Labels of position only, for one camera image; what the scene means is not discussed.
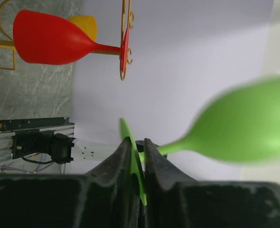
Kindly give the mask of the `green wine glass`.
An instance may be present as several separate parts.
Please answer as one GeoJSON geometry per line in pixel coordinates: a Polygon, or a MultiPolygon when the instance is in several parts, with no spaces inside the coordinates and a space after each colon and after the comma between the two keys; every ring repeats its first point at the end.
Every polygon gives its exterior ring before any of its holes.
{"type": "Polygon", "coordinates": [[[179,139],[155,146],[149,139],[139,152],[131,128],[119,120],[121,138],[130,140],[140,198],[148,203],[144,182],[149,149],[160,158],[189,151],[209,159],[236,165],[280,161],[280,75],[262,77],[223,91],[212,99],[179,139]]]}

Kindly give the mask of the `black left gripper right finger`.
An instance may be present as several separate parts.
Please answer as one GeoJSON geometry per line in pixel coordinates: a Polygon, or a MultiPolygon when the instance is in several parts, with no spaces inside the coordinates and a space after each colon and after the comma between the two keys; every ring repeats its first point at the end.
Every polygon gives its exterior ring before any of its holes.
{"type": "Polygon", "coordinates": [[[197,181],[144,140],[149,228],[280,228],[280,185],[197,181]]]}

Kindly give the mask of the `orange wine glass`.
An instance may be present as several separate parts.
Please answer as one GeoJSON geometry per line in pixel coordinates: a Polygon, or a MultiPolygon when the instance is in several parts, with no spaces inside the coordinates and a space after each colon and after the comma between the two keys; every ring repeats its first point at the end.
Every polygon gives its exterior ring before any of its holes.
{"type": "Polygon", "coordinates": [[[98,26],[94,16],[76,15],[67,20],[78,26],[91,40],[96,41],[98,26]]]}

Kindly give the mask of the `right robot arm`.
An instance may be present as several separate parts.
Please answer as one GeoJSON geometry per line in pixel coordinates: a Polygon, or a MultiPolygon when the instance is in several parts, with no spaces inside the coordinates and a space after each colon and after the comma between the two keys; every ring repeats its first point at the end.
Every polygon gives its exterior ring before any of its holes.
{"type": "Polygon", "coordinates": [[[54,131],[17,133],[12,158],[34,164],[66,164],[72,161],[103,161],[117,149],[114,145],[89,142],[54,131]]]}

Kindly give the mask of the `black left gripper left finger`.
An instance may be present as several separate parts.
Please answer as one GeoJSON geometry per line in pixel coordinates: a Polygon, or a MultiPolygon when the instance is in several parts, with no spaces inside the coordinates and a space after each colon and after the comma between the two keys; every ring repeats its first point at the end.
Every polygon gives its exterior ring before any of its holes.
{"type": "Polygon", "coordinates": [[[0,228],[136,228],[131,150],[126,138],[82,175],[0,174],[0,228]]]}

